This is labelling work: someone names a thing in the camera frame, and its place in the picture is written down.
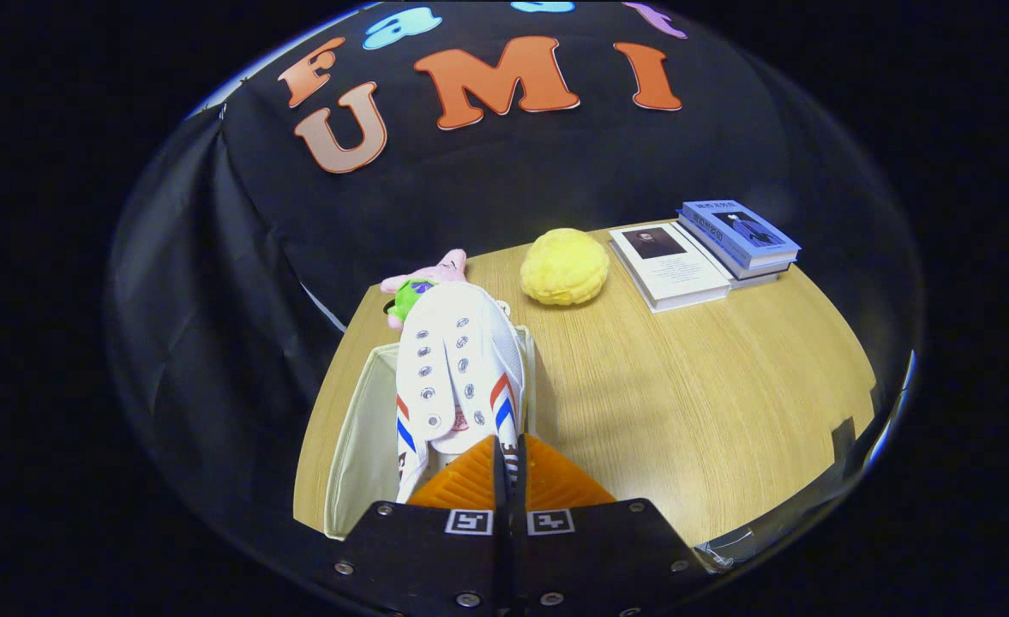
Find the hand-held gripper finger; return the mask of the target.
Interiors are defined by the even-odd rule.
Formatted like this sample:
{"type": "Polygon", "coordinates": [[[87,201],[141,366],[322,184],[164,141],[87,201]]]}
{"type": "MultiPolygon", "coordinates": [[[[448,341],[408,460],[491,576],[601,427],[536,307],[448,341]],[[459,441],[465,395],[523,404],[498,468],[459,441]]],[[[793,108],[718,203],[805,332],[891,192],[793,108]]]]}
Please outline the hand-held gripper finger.
{"type": "Polygon", "coordinates": [[[489,506],[371,503],[320,569],[320,589],[360,616],[495,616],[508,604],[504,468],[488,438],[489,506]]]}
{"type": "Polygon", "coordinates": [[[661,616],[709,585],[651,500],[614,499],[532,434],[520,450],[512,538],[526,616],[661,616]]]}

